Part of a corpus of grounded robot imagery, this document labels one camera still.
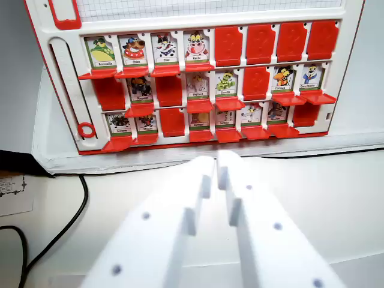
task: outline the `grid paper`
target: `grid paper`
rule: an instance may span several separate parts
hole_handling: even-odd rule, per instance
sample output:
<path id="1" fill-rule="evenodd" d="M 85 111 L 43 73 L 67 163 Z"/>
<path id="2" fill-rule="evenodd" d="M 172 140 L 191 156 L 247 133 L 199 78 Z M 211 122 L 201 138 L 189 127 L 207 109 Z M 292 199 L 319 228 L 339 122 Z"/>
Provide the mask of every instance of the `grid paper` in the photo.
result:
<path id="1" fill-rule="evenodd" d="M 342 0 L 77 0 L 83 22 L 299 8 L 340 7 Z"/>

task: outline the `screw hole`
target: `screw hole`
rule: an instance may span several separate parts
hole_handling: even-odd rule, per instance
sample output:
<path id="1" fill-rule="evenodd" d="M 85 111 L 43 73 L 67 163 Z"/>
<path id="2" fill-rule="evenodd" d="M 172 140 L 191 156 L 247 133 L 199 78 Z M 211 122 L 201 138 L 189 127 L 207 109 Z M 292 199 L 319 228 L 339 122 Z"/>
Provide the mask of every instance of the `screw hole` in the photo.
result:
<path id="1" fill-rule="evenodd" d="M 151 215 L 148 212 L 144 212 L 142 217 L 143 217 L 144 220 L 148 220 L 151 217 Z"/>
<path id="2" fill-rule="evenodd" d="M 323 282 L 320 279 L 315 279 L 313 281 L 313 286 L 316 287 L 316 288 L 324 287 Z"/>
<path id="3" fill-rule="evenodd" d="M 121 273 L 121 266 L 120 265 L 115 265 L 113 268 L 112 268 L 112 275 L 113 276 L 116 276 L 116 275 L 119 275 Z"/>
<path id="4" fill-rule="evenodd" d="M 278 231 L 281 231 L 283 229 L 283 225 L 281 225 L 280 223 L 275 223 L 274 224 L 274 229 L 278 230 Z"/>

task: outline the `white surface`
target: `white surface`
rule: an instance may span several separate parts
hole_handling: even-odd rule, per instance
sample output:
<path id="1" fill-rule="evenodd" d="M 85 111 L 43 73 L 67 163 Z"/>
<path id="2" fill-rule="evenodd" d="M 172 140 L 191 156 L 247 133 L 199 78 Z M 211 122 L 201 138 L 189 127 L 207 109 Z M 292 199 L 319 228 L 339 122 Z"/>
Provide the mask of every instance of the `white surface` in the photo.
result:
<path id="1" fill-rule="evenodd" d="M 0 177 L 0 216 L 31 211 L 33 183 L 30 176 Z"/>
<path id="2" fill-rule="evenodd" d="M 23 1 L 0 9 L 0 150 L 31 153 L 43 60 Z"/>
<path id="3" fill-rule="evenodd" d="M 256 163 L 254 158 L 245 161 Z M 254 168 L 271 183 L 291 219 L 328 263 L 384 252 L 384 227 L 380 222 L 384 217 L 384 151 L 266 161 L 269 164 Z M 27 287 L 46 288 L 50 277 L 87 273 L 127 213 L 156 190 L 158 181 L 166 181 L 166 171 L 87 176 L 90 198 L 82 220 L 37 265 Z M 13 224 L 25 231 L 31 258 L 64 227 L 83 199 L 76 176 L 36 179 L 39 186 L 34 191 L 34 210 L 0 217 L 0 225 Z M 239 262 L 236 233 L 227 225 L 225 205 L 224 192 L 219 190 L 213 190 L 211 198 L 203 202 L 199 232 L 189 240 L 184 266 Z M 12 232 L 0 233 L 0 255 L 20 249 L 16 235 L 10 241 Z M 18 277 L 20 254 L 8 260 L 0 257 L 2 267 L 6 266 L 4 261 L 9 264 L 7 269 L 0 269 L 0 279 L 17 282 L 18 278 L 12 277 Z M 350 277 L 365 281 L 367 276 L 360 271 L 353 269 Z M 379 282 L 366 287 L 382 286 Z"/>
<path id="4" fill-rule="evenodd" d="M 78 0 L 82 21 L 339 7 L 341 0 Z"/>

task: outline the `cartoon character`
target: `cartoon character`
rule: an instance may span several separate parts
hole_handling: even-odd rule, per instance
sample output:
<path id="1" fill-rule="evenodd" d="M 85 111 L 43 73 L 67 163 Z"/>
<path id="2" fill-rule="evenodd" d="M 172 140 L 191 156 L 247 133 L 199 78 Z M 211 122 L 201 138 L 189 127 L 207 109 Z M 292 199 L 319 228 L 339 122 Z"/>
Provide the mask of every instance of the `cartoon character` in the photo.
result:
<path id="1" fill-rule="evenodd" d="M 231 81 L 232 80 L 232 73 L 231 72 L 225 72 L 224 73 L 224 76 L 223 76 L 223 79 L 220 79 L 219 77 L 219 83 L 217 84 L 216 86 L 216 89 L 217 90 L 224 90 L 224 89 L 229 89 L 230 87 L 233 87 L 236 85 L 236 82 L 235 81 Z"/>
<path id="2" fill-rule="evenodd" d="M 101 62 L 115 60 L 115 54 L 107 47 L 106 41 L 103 38 L 95 40 L 94 45 L 95 47 L 90 50 L 90 53 L 97 61 Z"/>
<path id="3" fill-rule="evenodd" d="M 208 50 L 205 49 L 204 38 L 198 31 L 191 34 L 188 38 L 187 52 L 185 57 L 188 56 L 201 56 L 208 54 Z"/>
<path id="4" fill-rule="evenodd" d="M 289 85 L 289 76 L 293 73 L 293 70 L 290 66 L 280 67 L 277 70 L 277 74 L 274 76 L 274 79 L 277 80 L 277 86 L 286 86 Z"/>
<path id="5" fill-rule="evenodd" d="M 164 34 L 164 36 L 161 36 L 161 35 L 157 35 L 157 43 L 158 43 L 158 46 L 156 47 L 156 49 L 159 50 L 160 52 L 160 57 L 167 57 L 167 56 L 173 56 L 174 53 L 176 53 L 175 51 L 175 45 L 168 40 L 168 34 Z"/>
<path id="6" fill-rule="evenodd" d="M 110 124 L 113 124 L 115 128 L 118 126 L 129 126 L 128 119 L 124 116 L 113 116 L 110 120 Z"/>
<path id="7" fill-rule="evenodd" d="M 139 41 L 136 38 L 129 38 L 126 42 L 127 45 L 123 46 L 124 54 L 123 56 L 130 59 L 142 59 L 144 58 L 144 41 Z"/>
<path id="8" fill-rule="evenodd" d="M 197 74 L 188 83 L 188 87 L 193 89 L 194 92 L 201 92 L 206 89 L 206 84 L 207 80 Z"/>
<path id="9" fill-rule="evenodd" d="M 142 96 L 147 96 L 152 93 L 151 85 L 146 81 L 145 77 L 131 79 L 132 94 L 141 92 Z"/>
<path id="10" fill-rule="evenodd" d="M 223 117 L 223 114 L 224 114 L 224 119 L 221 121 L 229 122 L 232 120 L 232 111 L 219 111 L 217 113 L 217 115 L 220 115 L 221 117 Z"/>
<path id="11" fill-rule="evenodd" d="M 251 104 L 248 108 L 248 113 L 241 113 L 241 116 L 246 117 L 248 119 L 253 119 L 255 111 L 260 110 L 260 106 Z"/>
<path id="12" fill-rule="evenodd" d="M 148 116 L 139 117 L 139 120 L 144 125 L 144 127 L 152 127 L 152 123 L 154 121 L 154 116 L 151 114 Z"/>
<path id="13" fill-rule="evenodd" d="M 312 79 L 315 79 L 316 76 L 317 76 L 317 73 L 316 73 L 316 65 L 314 64 L 311 64 L 308 68 L 308 75 L 307 74 L 304 74 L 303 75 L 303 78 L 304 78 L 304 84 L 309 84 L 310 83 L 310 80 Z"/>
<path id="14" fill-rule="evenodd" d="M 273 102 L 272 103 L 272 109 L 268 112 L 268 116 L 270 118 L 278 117 L 278 116 L 283 115 L 284 111 L 286 111 L 286 110 L 287 110 L 286 107 L 282 106 L 279 103 Z"/>

